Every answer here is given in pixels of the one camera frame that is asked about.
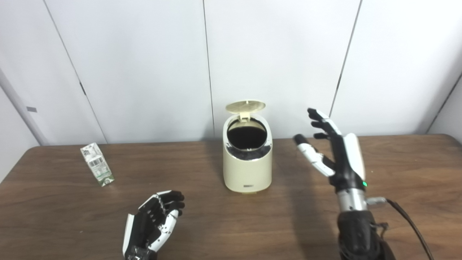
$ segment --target trash can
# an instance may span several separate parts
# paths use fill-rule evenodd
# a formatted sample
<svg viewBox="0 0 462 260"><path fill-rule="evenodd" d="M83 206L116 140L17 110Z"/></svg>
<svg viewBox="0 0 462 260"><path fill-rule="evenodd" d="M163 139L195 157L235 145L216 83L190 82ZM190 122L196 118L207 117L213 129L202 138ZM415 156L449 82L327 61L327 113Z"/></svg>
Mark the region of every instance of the trash can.
<svg viewBox="0 0 462 260"><path fill-rule="evenodd" d="M271 130L263 117L251 114L265 106L257 100L226 106L234 115L223 126L223 176L226 186L234 192L258 192L271 184Z"/></svg>

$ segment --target black cable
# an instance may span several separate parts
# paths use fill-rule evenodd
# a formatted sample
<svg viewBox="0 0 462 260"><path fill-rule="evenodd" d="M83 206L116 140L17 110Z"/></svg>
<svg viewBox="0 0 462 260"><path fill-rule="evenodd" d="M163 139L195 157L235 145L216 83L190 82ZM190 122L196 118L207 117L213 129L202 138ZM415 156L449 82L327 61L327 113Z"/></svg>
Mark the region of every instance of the black cable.
<svg viewBox="0 0 462 260"><path fill-rule="evenodd" d="M383 240L383 235L388 230L389 225L388 223L385 222L385 223L379 223L377 224L377 226L382 228L382 232L380 232L380 238Z"/></svg>
<svg viewBox="0 0 462 260"><path fill-rule="evenodd" d="M403 209L402 207L400 207L396 202L394 202L394 201L392 201L392 200L389 200L389 199L387 199L387 202L388 202L396 211L398 211L398 212L401 214L401 216L403 216L404 219L407 220L407 222L409 223L409 225L411 225L412 229L414 229L414 232L416 233L417 237L419 238L420 243L421 243L422 246L424 247L424 250L425 250L425 253L427 253L428 259L434 260L433 255L432 255L432 253L430 252L430 249L429 249L427 243L426 243L425 240L424 240L424 237L422 236L422 234L420 233L420 231L417 229L417 227L415 226L414 222L412 222L411 217L409 217L409 215L404 211L404 209Z"/></svg>

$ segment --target silver metal connector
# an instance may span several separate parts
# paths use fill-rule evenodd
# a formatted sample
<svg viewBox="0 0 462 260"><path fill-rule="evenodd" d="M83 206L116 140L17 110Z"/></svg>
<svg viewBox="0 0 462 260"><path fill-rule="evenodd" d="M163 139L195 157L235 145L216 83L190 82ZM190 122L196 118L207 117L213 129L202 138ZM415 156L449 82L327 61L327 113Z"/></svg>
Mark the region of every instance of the silver metal connector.
<svg viewBox="0 0 462 260"><path fill-rule="evenodd" d="M382 204L386 202L387 202L387 199L384 197L372 197L372 198L366 199L366 203L368 205L376 205L376 204Z"/></svg>
<svg viewBox="0 0 462 260"><path fill-rule="evenodd" d="M364 200L364 191L360 189L345 189L337 192L340 211L367 210L367 203Z"/></svg>

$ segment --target robotic hand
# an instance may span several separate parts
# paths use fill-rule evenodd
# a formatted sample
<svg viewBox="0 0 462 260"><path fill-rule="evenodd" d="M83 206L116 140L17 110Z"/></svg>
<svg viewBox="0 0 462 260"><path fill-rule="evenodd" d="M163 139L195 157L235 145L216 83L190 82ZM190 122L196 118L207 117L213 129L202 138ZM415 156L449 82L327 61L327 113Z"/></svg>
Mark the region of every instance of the robotic hand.
<svg viewBox="0 0 462 260"><path fill-rule="evenodd" d="M338 216L340 257L342 260L395 260L388 244L377 234L377 224L367 205L387 202L385 198L365 199L365 170L358 138L354 134L343 136L325 114L308 109L311 125L324 130L314 135L328 139L335 162L319 153L303 137L294 136L298 149L310 163L335 187L340 206Z"/></svg>
<svg viewBox="0 0 462 260"><path fill-rule="evenodd" d="M138 208L136 215L128 215L122 248L125 260L157 259L158 250L182 215L183 200L181 192L158 192Z"/></svg>

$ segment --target trash can opening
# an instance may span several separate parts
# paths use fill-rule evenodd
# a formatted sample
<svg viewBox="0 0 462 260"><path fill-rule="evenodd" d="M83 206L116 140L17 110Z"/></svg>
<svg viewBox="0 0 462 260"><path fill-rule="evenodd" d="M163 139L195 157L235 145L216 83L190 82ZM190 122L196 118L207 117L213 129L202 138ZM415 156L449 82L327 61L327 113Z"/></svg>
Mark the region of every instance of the trash can opening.
<svg viewBox="0 0 462 260"><path fill-rule="evenodd" d="M228 140L232 146L241 150L255 150L263 146L267 139L265 127L251 118L249 122L232 122L228 128Z"/></svg>

